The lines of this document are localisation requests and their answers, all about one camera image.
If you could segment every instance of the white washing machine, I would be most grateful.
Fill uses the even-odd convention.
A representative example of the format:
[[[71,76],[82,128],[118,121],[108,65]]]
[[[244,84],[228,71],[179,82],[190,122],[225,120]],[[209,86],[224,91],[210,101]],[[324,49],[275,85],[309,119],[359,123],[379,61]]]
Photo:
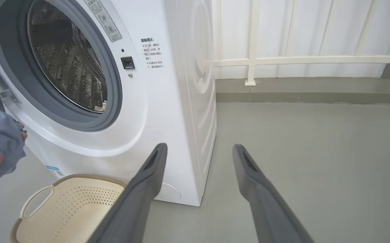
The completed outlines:
[[[211,0],[0,0],[0,98],[56,177],[128,183],[167,143],[157,199],[199,206],[217,128],[212,47]]]

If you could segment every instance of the laundry basket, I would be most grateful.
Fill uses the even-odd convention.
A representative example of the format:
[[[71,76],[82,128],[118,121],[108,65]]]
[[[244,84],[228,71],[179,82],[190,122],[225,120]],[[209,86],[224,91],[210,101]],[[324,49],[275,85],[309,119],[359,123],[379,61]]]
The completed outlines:
[[[10,233],[12,243],[87,242],[123,191],[121,181],[96,175],[64,177],[33,194],[21,209]],[[25,215],[27,206],[41,192],[50,195]]]

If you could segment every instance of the label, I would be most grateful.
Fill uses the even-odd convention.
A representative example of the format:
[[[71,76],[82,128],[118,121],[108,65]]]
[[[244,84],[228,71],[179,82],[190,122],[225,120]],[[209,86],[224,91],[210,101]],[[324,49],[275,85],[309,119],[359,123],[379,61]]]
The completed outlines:
[[[155,42],[153,38],[143,38],[141,39],[141,42],[147,68],[163,68],[160,44]]]
[[[120,32],[100,0],[84,0],[84,2],[87,3],[97,20],[99,20],[111,42],[121,39]]]
[[[57,178],[57,179],[61,179],[64,177],[63,173],[61,173],[61,171],[59,170],[59,168],[57,167],[53,167],[53,166],[48,166],[48,165],[45,165],[50,171],[51,173],[53,173],[53,175]]]

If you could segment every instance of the metal railing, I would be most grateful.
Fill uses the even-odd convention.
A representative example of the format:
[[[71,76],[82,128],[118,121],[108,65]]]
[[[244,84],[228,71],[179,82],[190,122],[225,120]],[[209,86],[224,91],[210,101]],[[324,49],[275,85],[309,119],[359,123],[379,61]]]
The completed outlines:
[[[324,55],[324,46],[331,27],[332,14],[335,11],[335,0],[331,1],[327,22],[323,31],[321,46],[317,56],[291,56],[291,44],[293,41],[294,22],[297,10],[298,0],[293,0],[291,22],[288,29],[288,38],[286,40],[285,56],[283,57],[262,57],[257,58],[257,42],[258,42],[258,26],[260,15],[260,1],[252,0],[251,22],[250,22],[250,45],[249,58],[239,59],[222,59],[222,39],[221,39],[221,1],[217,0],[217,42],[218,42],[218,60],[214,61],[214,66],[248,66],[247,80],[244,82],[246,86],[255,86],[254,73],[256,65],[272,65],[272,64],[306,64],[306,63],[390,63],[390,51],[388,55],[363,55],[361,54],[361,46],[366,37],[367,29],[373,16],[373,10],[377,5],[377,0],[372,0],[364,20],[363,27],[358,37],[357,45],[353,55]]]

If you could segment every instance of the white wall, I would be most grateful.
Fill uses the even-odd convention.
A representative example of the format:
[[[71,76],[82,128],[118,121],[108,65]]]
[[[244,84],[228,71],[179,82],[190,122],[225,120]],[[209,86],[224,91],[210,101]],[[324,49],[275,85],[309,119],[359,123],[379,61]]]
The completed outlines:
[[[331,0],[260,1],[257,58],[390,53],[390,0],[375,0],[360,50],[356,50],[357,42],[372,0],[335,0],[322,53]],[[251,4],[251,0],[213,0],[215,60],[249,57]],[[294,4],[294,26],[289,28]],[[255,66],[254,75],[255,78],[380,77],[384,66],[384,63],[260,65]],[[215,67],[215,77],[247,78],[247,69],[248,66]]]

